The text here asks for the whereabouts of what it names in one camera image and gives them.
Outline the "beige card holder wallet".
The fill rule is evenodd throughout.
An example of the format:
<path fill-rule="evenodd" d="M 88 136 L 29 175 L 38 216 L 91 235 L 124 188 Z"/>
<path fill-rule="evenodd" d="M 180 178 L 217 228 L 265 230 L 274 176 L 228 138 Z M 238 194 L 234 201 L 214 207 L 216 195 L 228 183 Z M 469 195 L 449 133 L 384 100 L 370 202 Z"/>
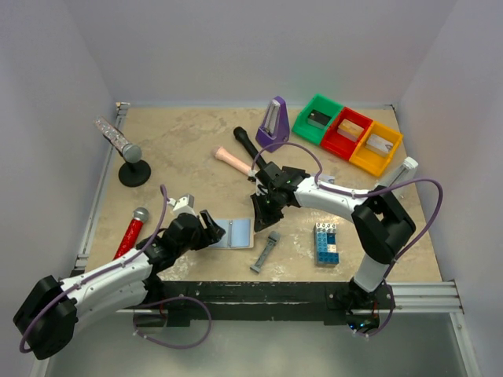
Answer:
<path fill-rule="evenodd" d="M 209 248 L 249 249 L 254 246 L 252 218 L 215 219 L 215 223 L 225 230 L 219 242 Z"/>

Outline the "white VIP credit card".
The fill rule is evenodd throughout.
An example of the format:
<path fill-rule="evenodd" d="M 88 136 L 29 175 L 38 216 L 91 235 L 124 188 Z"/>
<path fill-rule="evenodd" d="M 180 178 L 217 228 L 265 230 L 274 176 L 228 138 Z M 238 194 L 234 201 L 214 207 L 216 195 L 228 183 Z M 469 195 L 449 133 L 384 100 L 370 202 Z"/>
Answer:
<path fill-rule="evenodd" d="M 326 174 L 320 174 L 318 177 L 318 180 L 322 183 L 327 183 L 330 185 L 335 184 L 335 178 L 331 175 L 326 175 Z"/>

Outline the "black credit card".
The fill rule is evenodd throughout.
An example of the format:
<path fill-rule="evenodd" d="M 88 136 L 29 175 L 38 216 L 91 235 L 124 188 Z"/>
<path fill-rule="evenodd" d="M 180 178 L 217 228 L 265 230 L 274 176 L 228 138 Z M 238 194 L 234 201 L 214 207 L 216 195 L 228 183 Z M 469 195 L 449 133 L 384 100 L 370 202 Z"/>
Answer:
<path fill-rule="evenodd" d="M 304 170 L 295 167 L 282 167 L 282 170 L 291 177 L 301 177 L 302 179 L 308 178 L 310 175 Z"/>

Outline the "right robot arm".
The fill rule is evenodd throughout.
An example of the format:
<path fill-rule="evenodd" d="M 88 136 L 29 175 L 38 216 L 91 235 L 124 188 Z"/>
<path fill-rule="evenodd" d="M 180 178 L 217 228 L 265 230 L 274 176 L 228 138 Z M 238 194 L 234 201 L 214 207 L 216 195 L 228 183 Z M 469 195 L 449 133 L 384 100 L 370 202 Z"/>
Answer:
<path fill-rule="evenodd" d="M 254 178 L 255 232 L 278 223 L 284 207 L 322 210 L 354 225 L 365 256 L 352 281 L 367 293 L 378 288 L 392 260 L 416 232 L 412 218 L 387 187 L 352 192 L 273 162 L 260 163 Z"/>

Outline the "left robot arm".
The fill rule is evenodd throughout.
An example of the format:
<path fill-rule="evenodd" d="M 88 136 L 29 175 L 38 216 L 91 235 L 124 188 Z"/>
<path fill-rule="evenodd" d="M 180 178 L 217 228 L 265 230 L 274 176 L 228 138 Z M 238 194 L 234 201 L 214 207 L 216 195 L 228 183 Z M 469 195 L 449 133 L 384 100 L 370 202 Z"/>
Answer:
<path fill-rule="evenodd" d="M 91 272 L 56 280 L 40 279 L 13 317 L 21 334 L 19 351 L 39 360 L 52 357 L 70 343 L 93 315 L 143 305 L 149 281 L 187 251 L 218 243 L 226 231 L 211 215 L 182 213 L 122 257 Z"/>

